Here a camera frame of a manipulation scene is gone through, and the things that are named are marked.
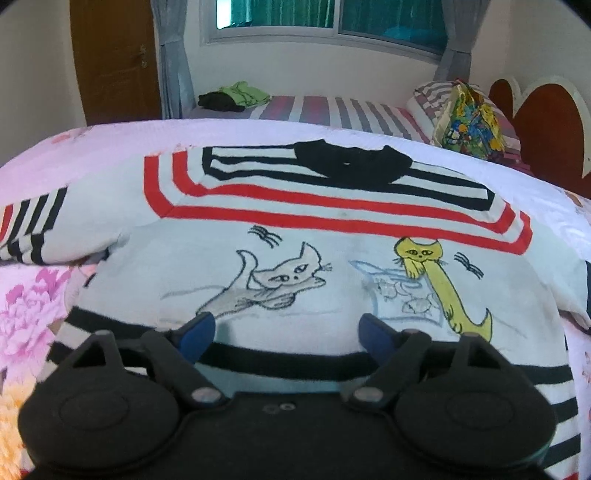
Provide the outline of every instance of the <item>cat drawing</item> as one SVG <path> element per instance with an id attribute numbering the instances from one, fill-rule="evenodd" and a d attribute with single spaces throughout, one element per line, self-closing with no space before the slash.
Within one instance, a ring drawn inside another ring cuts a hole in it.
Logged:
<path id="1" fill-rule="evenodd" d="M 258 259 L 253 253 L 247 250 L 236 253 L 242 260 L 240 272 L 218 295 L 202 305 L 198 313 L 211 312 L 220 318 L 254 305 L 268 310 L 284 309 L 296 301 L 298 293 L 326 284 L 316 273 L 328 270 L 328 266 L 320 264 L 322 258 L 318 251 L 305 242 L 299 256 L 267 270 L 257 270 Z"/>
<path id="2" fill-rule="evenodd" d="M 477 333 L 487 342 L 491 341 L 492 315 L 490 311 L 486 309 L 484 320 L 479 325 L 468 318 L 456 288 L 441 267 L 443 248 L 439 241 L 422 245 L 404 237 L 394 245 L 394 252 L 399 256 L 408 278 L 417 279 L 422 275 L 427 275 L 443 307 L 443 314 L 455 333 Z"/>

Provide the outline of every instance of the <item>white wall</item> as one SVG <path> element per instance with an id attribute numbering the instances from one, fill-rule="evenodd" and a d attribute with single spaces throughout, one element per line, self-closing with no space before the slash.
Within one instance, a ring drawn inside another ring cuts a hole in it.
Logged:
<path id="1" fill-rule="evenodd" d="M 591 29 L 559 0 L 515 0 L 506 73 L 523 89 L 560 75 L 591 107 Z"/>
<path id="2" fill-rule="evenodd" d="M 391 53 L 313 43 L 200 45 L 199 2 L 189 0 L 185 46 L 195 93 L 246 80 L 274 95 L 327 95 L 405 105 L 436 65 Z M 512 0 L 492 0 L 471 80 L 484 89 L 505 67 Z"/>
<path id="3" fill-rule="evenodd" d="M 17 0 L 0 15 L 0 165 L 84 125 L 69 38 L 68 0 Z"/>

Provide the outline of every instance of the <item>red heart headboard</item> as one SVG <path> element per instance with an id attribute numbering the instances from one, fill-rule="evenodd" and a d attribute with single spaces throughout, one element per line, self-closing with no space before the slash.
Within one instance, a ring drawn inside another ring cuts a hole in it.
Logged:
<path id="1" fill-rule="evenodd" d="M 553 77 L 546 83 L 537 82 L 522 95 L 514 80 L 501 79 L 492 85 L 489 96 L 513 124 L 522 159 L 533 174 L 590 198 L 591 174 L 582 178 L 586 158 L 582 116 L 589 111 L 576 89 Z"/>

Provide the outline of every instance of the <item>shirt sleeve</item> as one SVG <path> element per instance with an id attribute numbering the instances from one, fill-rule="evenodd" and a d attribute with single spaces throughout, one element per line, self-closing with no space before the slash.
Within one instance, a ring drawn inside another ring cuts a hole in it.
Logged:
<path id="1" fill-rule="evenodd" d="M 547 226 L 532 219 L 526 252 L 538 277 L 552 292 L 559 310 L 570 312 L 591 335 L 591 264 L 581 259 Z"/>
<path id="2" fill-rule="evenodd" d="M 155 166 L 150 182 L 148 165 Z M 180 200 L 181 191 L 167 188 L 172 168 L 172 154 L 135 157 L 40 197 L 0 207 L 0 259 L 47 265 L 103 251 L 121 233 L 163 216 L 146 189 L 166 188 L 170 203 Z"/>

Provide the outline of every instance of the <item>wooden door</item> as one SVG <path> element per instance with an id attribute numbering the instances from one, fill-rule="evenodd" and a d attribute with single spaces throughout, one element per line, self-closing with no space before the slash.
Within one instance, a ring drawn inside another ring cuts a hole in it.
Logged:
<path id="1" fill-rule="evenodd" d="M 88 125 L 161 118 L 150 0 L 70 0 Z"/>

